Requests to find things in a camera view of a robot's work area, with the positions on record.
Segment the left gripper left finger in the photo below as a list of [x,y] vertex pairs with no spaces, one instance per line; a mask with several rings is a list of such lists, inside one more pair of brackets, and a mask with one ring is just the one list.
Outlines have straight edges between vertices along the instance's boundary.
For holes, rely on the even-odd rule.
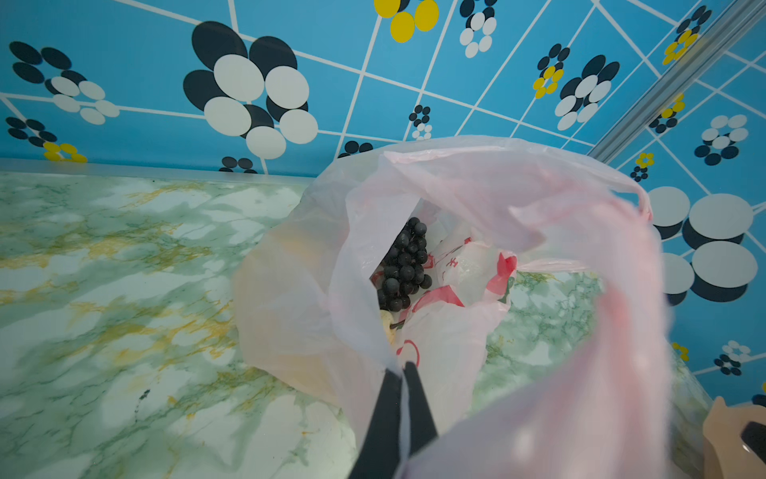
[[391,479],[400,462],[402,378],[387,370],[349,479]]

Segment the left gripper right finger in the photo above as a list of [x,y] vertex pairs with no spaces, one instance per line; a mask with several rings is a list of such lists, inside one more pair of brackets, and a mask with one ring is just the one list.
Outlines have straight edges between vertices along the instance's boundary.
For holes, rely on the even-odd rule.
[[409,454],[415,455],[438,437],[438,431],[415,363],[409,361],[405,364],[404,377],[409,394]]

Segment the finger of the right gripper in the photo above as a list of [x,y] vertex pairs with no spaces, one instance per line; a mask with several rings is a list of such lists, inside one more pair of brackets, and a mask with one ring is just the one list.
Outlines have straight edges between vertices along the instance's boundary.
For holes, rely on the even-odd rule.
[[763,463],[766,462],[766,425],[755,421],[748,422],[741,431],[744,446],[755,454]]

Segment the pink wavy plate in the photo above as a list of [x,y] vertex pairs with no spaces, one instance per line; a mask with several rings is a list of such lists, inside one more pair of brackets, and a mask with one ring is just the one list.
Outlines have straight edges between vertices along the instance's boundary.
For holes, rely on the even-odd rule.
[[714,399],[703,423],[704,478],[766,478],[765,463],[744,446],[740,437],[750,421],[765,424],[763,394],[739,406],[728,406],[721,396]]

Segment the pink plastic bag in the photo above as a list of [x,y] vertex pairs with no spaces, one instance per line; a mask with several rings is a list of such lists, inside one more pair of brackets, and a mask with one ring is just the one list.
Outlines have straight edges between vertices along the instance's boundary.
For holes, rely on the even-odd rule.
[[[406,222],[433,285],[392,313],[371,277]],[[482,136],[334,161],[233,279],[245,362],[339,406],[359,452],[387,370],[402,378],[393,478],[700,478],[706,396],[665,339],[648,192],[585,155]],[[555,372],[470,411],[517,273],[594,273],[594,332]],[[407,362],[438,437],[410,455]]]

